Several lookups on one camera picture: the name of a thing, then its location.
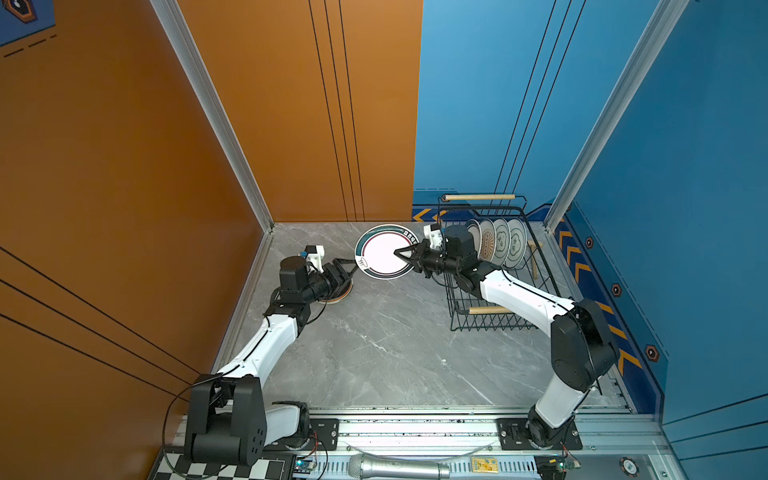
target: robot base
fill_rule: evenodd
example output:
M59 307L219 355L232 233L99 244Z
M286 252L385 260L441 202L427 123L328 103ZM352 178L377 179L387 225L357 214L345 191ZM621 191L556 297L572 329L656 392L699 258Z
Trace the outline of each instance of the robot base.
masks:
M285 450L311 450L315 444L315 435L317 439L326 447L326 450L332 452L338 446L336 439L339 435L338 419L315 419L309 418L309 428L307 437L301 442L292 442L292 437L284 437L276 442L264 447L265 452L281 452Z
M531 441L531 433L528 431L528 417L518 417L513 419L496 419L496 428L498 430L498 440L502 444L502 450L542 450L542 448ZM565 444L568 450L581 450L581 438L579 437L576 423L567 422L568 427L560 435L553 438L553 450L562 448L560 442Z

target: gray marble surface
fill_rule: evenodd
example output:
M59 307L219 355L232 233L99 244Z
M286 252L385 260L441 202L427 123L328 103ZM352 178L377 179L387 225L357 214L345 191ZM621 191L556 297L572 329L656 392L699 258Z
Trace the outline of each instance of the gray marble surface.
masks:
M270 293L279 285L284 257L298 254L307 244L320 244L326 261L354 258L357 240L377 224L277 224L234 351L240 351L260 325ZM422 237L423 223L402 224ZM554 253L545 255L556 261ZM559 273L552 270L555 276ZM416 273L391 281L360 272L354 278L350 295L328 305L280 358L266 381L265 402L296 400L310 408L528 408L544 392L553 375L544 333L537 329L451 332L445 289L433 280ZM561 294L568 296L565 284L558 284ZM313 305L312 317L319 308ZM604 394L591 393L586 406L624 407L612 379L603 378L601 386Z

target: orange chevron stripe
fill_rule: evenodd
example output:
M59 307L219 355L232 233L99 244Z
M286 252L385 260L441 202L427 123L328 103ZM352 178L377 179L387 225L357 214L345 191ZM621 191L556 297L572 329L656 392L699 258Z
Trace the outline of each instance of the orange chevron stripe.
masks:
M574 234L572 234L571 232L567 232L565 230L562 230L560 232L560 250L563 250L563 237L573 237L573 236Z
M424 210L418 212L416 215L413 216L413 220L415 220L417 222L423 222L424 220L422 220L422 215L426 214L430 210L431 210L431 208L425 208Z
M619 352L621 352L621 356L619 357L618 367L619 367L619 373L621 374L621 376L624 376L624 359L627 359L630 362L634 363L638 367L638 369L643 368L643 366L640 364L640 360L634 358L632 355L630 355L629 353L626 353L622 349L619 349Z
M606 305L605 303L600 303L600 302L595 302L595 303L596 303L597 305L599 305L599 306L600 306L600 308L602 308L602 309L603 309L603 310L605 310L606 312L610 313L611 315L614 315L614 309L610 308L610 307L609 307L608 305Z
M574 277L576 278L576 283L578 283L578 273L582 270L586 270L588 272L591 272L592 269L589 267L589 265L584 265L583 263L576 262L576 271L574 272Z
M618 335L618 336L620 336L621 338L623 338L625 340L627 339L627 334L624 333L623 331L619 330L615 326L609 325L608 328L611 329L611 332L613 332L614 335Z
M581 253L581 250L579 250L577 247L568 247L565 249L565 251L568 252L568 255L566 256L566 263L568 266L571 266L571 253Z
M447 211L447 210L443 210L443 211L441 211L441 212L440 212L440 214L439 214L439 215L437 215L437 214L436 214L434 217L432 217L432 219L433 219L433 220L436 222L436 221L437 221L437 217L438 217L438 216L442 217L442 216L443 216L443 215L445 215L446 213L448 213L448 211Z

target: microphone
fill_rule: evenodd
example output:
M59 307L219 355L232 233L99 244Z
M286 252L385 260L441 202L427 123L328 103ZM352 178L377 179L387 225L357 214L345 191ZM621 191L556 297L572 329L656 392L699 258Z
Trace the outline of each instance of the microphone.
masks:
M442 480L451 476L448 467L438 462L381 458L367 453L360 453L350 458L346 472L350 477L361 480L371 477Z

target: plate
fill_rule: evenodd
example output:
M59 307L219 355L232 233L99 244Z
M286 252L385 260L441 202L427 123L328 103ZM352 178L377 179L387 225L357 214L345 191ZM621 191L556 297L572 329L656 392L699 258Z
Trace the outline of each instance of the plate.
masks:
M355 246L357 266L368 276L394 280L413 270L395 257L395 250L416 245L419 239L402 225L385 223L365 232Z
M480 250L478 258L490 262L496 248L496 229L493 222L483 220L480 222Z
M472 239L475 241L475 252L478 252L478 255L480 255L480 223L474 219L467 220L464 226L472 234Z
M520 220L513 218L507 224L509 226L509 251L504 265L507 268L517 268L525 258L528 235L525 232L525 225Z
M507 220L500 218L493 223L493 227L496 229L496 245L491 263L501 265L507 260L507 252L509 251L509 225L507 225Z

